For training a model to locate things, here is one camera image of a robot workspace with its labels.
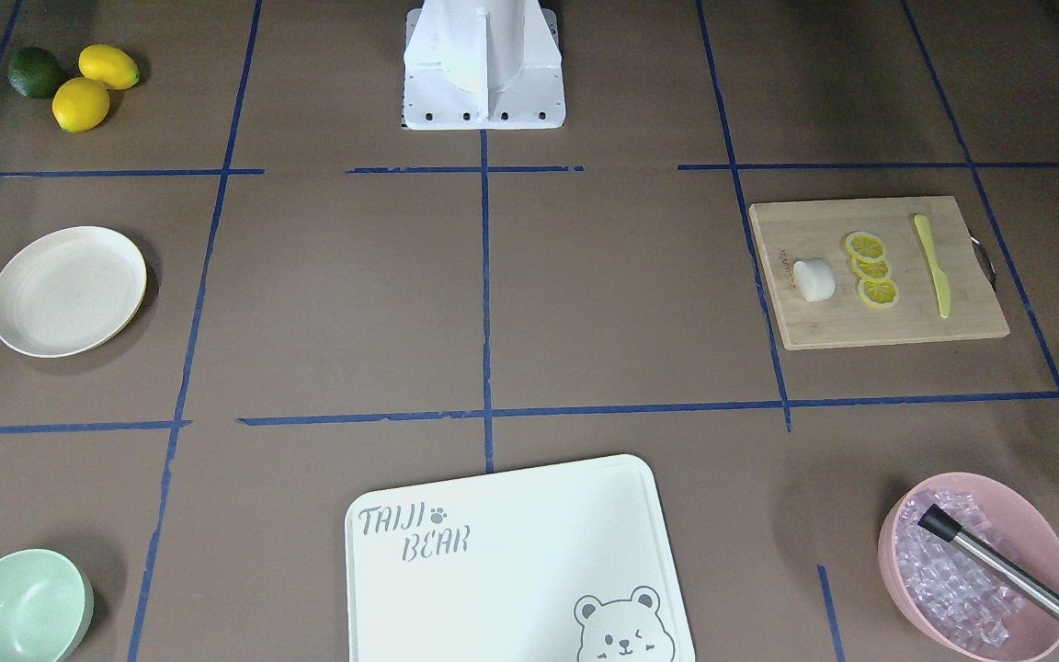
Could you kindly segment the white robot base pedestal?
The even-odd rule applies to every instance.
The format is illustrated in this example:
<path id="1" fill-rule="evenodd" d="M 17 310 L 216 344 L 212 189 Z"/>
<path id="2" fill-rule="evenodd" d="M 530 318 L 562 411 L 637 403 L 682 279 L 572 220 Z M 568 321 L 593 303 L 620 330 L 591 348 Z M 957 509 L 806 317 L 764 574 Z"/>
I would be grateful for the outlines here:
<path id="1" fill-rule="evenodd" d="M 413 131 L 564 125 L 558 17 L 538 1 L 425 1 L 406 16 L 401 124 Z"/>

